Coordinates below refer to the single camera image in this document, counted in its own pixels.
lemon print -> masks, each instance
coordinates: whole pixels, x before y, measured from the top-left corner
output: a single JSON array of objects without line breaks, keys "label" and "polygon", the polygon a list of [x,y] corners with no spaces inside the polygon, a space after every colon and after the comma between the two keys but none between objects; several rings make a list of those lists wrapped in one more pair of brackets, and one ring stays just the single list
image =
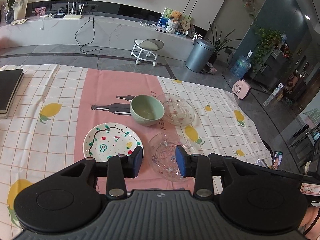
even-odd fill
[{"label": "lemon print", "polygon": [[237,119],[238,123],[242,127],[245,127],[244,126],[244,116],[243,116],[243,114],[239,110],[234,110],[234,113],[235,113],[235,116],[236,116],[236,119]]},{"label": "lemon print", "polygon": [[59,113],[62,105],[58,103],[51,103],[46,105],[42,110],[40,111],[40,122],[46,124],[43,121],[48,121],[48,117],[52,117]]},{"label": "lemon print", "polygon": [[244,156],[244,152],[241,151],[241,150],[236,150],[236,154],[237,154],[238,156]]},{"label": "lemon print", "polygon": [[16,196],[18,195],[18,193],[21,192],[26,187],[29,187],[30,185],[32,185],[32,183],[27,179],[18,179],[15,183],[12,184],[9,190],[8,199],[7,199],[7,204],[8,204],[7,208],[9,211],[9,216],[11,217],[11,222],[15,224],[17,227],[20,227],[20,225],[13,209],[13,202]]},{"label": "lemon print", "polygon": [[211,106],[209,104],[207,104],[204,109],[208,112],[210,112],[212,110]]},{"label": "lemon print", "polygon": [[202,142],[201,137],[199,138],[198,133],[196,129],[194,129],[192,126],[188,125],[185,127],[184,131],[186,132],[186,135],[189,137],[189,139],[195,143],[203,145],[204,142]]},{"label": "lemon print", "polygon": [[128,142],[126,146],[127,146],[127,149],[130,149],[132,146],[132,142]]}]

blue water bottle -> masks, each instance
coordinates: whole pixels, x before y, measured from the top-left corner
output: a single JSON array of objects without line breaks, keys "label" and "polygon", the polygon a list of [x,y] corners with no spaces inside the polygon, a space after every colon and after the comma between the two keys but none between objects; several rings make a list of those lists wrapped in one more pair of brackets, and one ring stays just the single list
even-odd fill
[{"label": "blue water bottle", "polygon": [[244,74],[251,68],[250,57],[252,51],[249,51],[247,56],[240,56],[235,65],[230,69],[231,73],[236,77],[242,79]]}]

gray trash can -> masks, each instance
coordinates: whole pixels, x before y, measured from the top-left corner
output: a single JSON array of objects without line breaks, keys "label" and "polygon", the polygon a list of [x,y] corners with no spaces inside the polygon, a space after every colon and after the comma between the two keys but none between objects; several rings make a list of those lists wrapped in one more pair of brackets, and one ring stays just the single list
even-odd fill
[{"label": "gray trash can", "polygon": [[195,46],[186,61],[188,69],[200,73],[214,52],[214,46],[203,39],[197,39]]}]

pink table runner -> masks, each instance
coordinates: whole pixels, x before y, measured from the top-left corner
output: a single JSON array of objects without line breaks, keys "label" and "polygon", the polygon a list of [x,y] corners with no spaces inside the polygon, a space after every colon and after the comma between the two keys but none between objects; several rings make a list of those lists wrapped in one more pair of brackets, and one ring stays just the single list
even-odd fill
[{"label": "pink table runner", "polygon": [[[124,99],[116,96],[127,95],[152,95],[157,97],[163,94],[163,89],[156,76],[143,75],[139,73],[99,71],[89,69],[84,82],[83,92],[80,100],[78,122],[76,129],[75,162],[84,158],[82,145],[87,132],[92,127],[105,123],[117,122],[126,125],[135,131],[140,137],[144,147],[144,157],[149,154],[148,142],[160,132],[177,133],[175,126],[168,122],[160,122],[157,125],[146,127],[137,124],[132,117],[126,115],[113,114],[109,111],[92,110],[92,105],[111,105],[113,103],[127,103]],[[193,190],[193,179],[188,178],[184,182],[171,182],[156,174],[146,160],[142,162],[139,175],[136,179],[125,179],[127,189],[144,188],[187,188]],[[106,179],[100,178],[97,190],[105,192]]]}]

tablecloth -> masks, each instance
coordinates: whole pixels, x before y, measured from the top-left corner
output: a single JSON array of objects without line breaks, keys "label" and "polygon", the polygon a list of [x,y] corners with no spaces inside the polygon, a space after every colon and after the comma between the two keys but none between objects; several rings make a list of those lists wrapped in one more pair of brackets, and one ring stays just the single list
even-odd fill
[{"label": "tablecloth", "polygon": [[[174,132],[193,141],[196,151],[215,152],[254,163],[264,158],[271,164],[253,121],[242,112],[233,94],[208,86],[140,73],[100,71],[65,65],[10,66],[23,68],[24,78],[7,119],[0,120],[0,239],[20,231],[13,201],[23,188],[82,159],[87,132],[104,122],[119,122],[134,130],[148,152],[148,141],[157,133]],[[129,104],[125,96],[177,94],[194,108],[194,122],[187,127],[163,120],[144,127],[131,116],[92,110],[92,105]],[[215,193],[222,191],[214,177]],[[126,179],[134,188],[192,191],[193,179],[170,182],[155,173],[144,159],[136,179]],[[106,179],[99,178],[97,190],[105,191]]]}]

